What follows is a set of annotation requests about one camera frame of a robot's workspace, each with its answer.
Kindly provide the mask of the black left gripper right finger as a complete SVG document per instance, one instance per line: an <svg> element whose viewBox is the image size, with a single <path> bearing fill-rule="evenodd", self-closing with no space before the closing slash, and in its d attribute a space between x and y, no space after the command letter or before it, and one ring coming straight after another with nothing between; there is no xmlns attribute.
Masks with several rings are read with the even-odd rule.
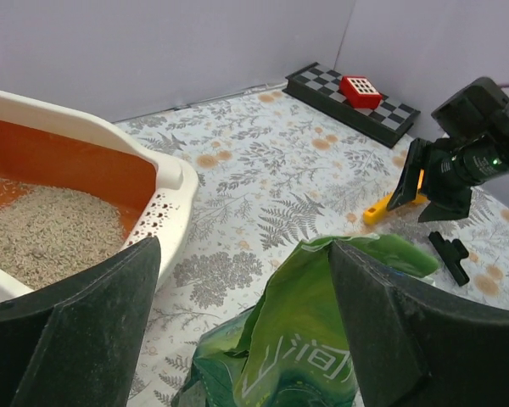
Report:
<svg viewBox="0 0 509 407"><path fill-rule="evenodd" d="M397 271L348 243L329 264L366 406L509 406L509 310Z"/></svg>

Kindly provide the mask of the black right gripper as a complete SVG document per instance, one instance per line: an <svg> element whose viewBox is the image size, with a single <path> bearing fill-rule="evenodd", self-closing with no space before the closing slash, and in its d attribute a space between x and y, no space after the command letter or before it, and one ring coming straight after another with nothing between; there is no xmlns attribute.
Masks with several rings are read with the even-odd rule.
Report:
<svg viewBox="0 0 509 407"><path fill-rule="evenodd" d="M427 148L428 141L421 138L411 142L397 187L387 203L387 211L411 203L417 197ZM441 138L430 146L428 157L422 193L429 204L419 215L418 222L466 219L472 202L471 188L484 183L480 169L484 140L477 138L457 143L455 138Z"/></svg>

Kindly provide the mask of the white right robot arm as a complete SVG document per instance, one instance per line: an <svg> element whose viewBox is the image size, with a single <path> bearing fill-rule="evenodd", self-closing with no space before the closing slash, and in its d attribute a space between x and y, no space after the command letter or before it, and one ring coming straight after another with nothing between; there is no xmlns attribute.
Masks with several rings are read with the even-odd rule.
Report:
<svg viewBox="0 0 509 407"><path fill-rule="evenodd" d="M509 174L509 96L482 76L442 103L432 117L445 136L411 142L386 209L422 195L428 206L419 222L465 219L473 187Z"/></svg>

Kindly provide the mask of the green cat litter bag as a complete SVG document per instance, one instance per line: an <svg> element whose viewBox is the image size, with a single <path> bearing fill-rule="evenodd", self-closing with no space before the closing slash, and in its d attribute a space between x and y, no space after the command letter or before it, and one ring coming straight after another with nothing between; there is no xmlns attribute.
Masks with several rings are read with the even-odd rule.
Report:
<svg viewBox="0 0 509 407"><path fill-rule="evenodd" d="M439 263L394 234L300 242L257 304L199 340L174 406L353 406L358 385L330 273L332 243L348 243L424 278Z"/></svg>

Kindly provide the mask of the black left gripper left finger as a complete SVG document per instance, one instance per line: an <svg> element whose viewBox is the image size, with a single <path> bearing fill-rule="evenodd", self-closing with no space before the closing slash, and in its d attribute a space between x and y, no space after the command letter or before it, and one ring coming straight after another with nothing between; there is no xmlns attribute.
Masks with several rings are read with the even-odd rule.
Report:
<svg viewBox="0 0 509 407"><path fill-rule="evenodd" d="M0 303L0 406L124 406L160 267L146 237Z"/></svg>

